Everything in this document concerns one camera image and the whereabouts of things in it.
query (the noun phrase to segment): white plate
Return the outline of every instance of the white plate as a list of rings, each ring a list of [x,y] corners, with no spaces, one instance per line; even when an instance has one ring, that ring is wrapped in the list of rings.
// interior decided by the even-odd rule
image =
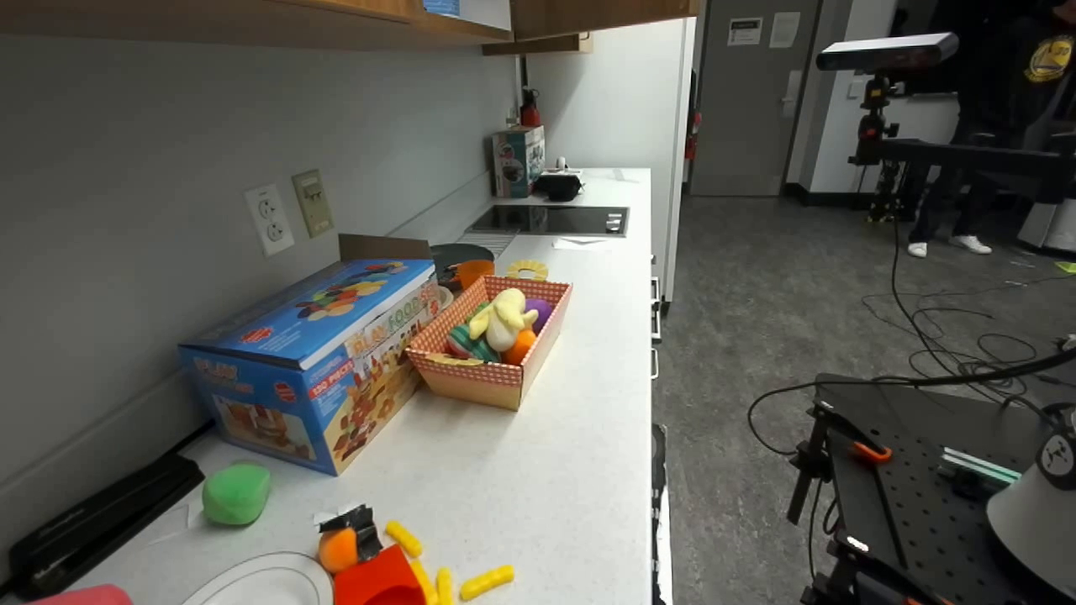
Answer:
[[[266,555],[212,578],[185,605],[333,605],[333,581],[303,555]]]

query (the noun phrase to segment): upper cabinet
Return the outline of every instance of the upper cabinet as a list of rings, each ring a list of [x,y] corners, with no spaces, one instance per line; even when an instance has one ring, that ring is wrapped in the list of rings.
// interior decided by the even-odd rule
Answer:
[[[514,37],[562,37],[649,20],[696,17],[699,0],[514,0]]]
[[[699,0],[0,0],[0,34],[437,47],[693,17]]]

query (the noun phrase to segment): blue box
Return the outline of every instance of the blue box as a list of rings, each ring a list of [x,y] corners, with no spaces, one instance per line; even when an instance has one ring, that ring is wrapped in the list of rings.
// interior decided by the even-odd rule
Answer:
[[[182,343],[182,360],[229,440],[340,474],[417,390],[407,343],[434,316],[430,259],[356,259]]]

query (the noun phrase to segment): gray floor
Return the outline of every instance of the gray floor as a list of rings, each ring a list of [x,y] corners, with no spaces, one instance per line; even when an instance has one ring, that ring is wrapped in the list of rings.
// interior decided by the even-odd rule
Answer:
[[[783,521],[794,467],[746,434],[743,410],[757,393],[817,373],[908,376],[908,353],[921,346],[901,329],[888,269],[891,229],[871,229],[861,212],[773,198],[686,202],[656,387],[656,420],[669,430],[679,605],[800,598],[807,541]],[[925,329],[975,356],[985,356],[978,333],[1019,336],[1042,356],[1076,329],[1076,279],[1019,245],[972,255],[938,242],[925,262],[901,259],[901,292],[908,306],[942,306],[921,316]],[[1029,356],[1002,336],[982,343],[1002,360]],[[1022,390],[1036,400],[1076,397],[1076,366],[1049,376]],[[804,410],[807,397],[783,397],[760,413],[760,427],[790,447],[807,437]]]

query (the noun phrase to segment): orange toy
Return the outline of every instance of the orange toy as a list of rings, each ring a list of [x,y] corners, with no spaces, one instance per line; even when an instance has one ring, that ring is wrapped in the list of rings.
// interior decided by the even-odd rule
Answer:
[[[518,329],[514,343],[501,353],[508,363],[521,366],[535,346],[535,329]]]
[[[333,578],[333,598],[336,605],[424,605],[427,602],[400,548],[383,548],[377,558],[340,571]]]
[[[316,548],[316,561],[330,575],[353,568],[360,561],[360,534],[353,528],[340,528],[340,531],[326,534],[323,545]]]

